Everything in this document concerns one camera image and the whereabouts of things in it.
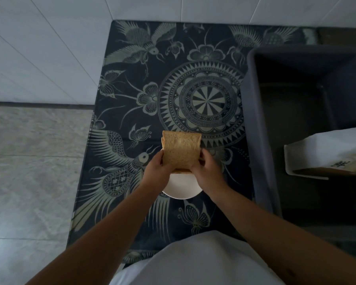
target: chinese character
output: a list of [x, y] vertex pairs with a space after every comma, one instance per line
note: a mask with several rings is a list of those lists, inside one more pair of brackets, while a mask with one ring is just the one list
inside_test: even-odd
[[351, 161], [339, 161], [336, 162], [335, 164], [331, 165], [331, 167], [342, 167], [345, 166], [346, 164], [350, 163]]

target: white plate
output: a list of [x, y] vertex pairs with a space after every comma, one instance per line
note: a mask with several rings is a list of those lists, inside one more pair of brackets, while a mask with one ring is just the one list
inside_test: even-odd
[[197, 196], [202, 189], [193, 174], [171, 174], [163, 192], [174, 199], [190, 199]]

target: white wall tile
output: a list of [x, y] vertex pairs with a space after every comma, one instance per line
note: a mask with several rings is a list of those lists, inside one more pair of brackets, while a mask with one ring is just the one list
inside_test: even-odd
[[319, 26], [356, 28], [356, 0], [340, 0]]
[[182, 0], [182, 22], [248, 24], [259, 0]]
[[98, 84], [112, 17], [105, 0], [32, 0]]
[[107, 0], [114, 20], [181, 21], [182, 0]]
[[[58, 88], [1, 37], [0, 73], [40, 98], [43, 103], [76, 104], [75, 100]], [[28, 102], [37, 102], [37, 99], [34, 98]]]
[[96, 84], [31, 0], [0, 0], [0, 36], [78, 103], [95, 102]]
[[250, 24], [317, 26], [339, 0], [260, 0]]
[[42, 100], [0, 74], [0, 102], [40, 103]]

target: person's left hand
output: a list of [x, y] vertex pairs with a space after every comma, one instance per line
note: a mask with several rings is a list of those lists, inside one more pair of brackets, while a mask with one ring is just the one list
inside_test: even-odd
[[158, 152], [149, 164], [145, 168], [144, 176], [142, 177], [140, 187], [147, 187], [152, 191], [158, 193], [165, 189], [167, 183], [169, 182], [170, 174], [173, 172], [173, 166], [171, 164], [161, 165], [162, 156], [164, 151]]

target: patterned tablecloth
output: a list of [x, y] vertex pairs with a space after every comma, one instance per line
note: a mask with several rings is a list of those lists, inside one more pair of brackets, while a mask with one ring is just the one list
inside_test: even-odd
[[[293, 27], [114, 21], [68, 244], [137, 187], [162, 130], [201, 133], [228, 185], [252, 199], [239, 90], [246, 56], [258, 46], [313, 44], [315, 36]], [[123, 262], [208, 230], [241, 238], [204, 192], [189, 200], [161, 193]]]

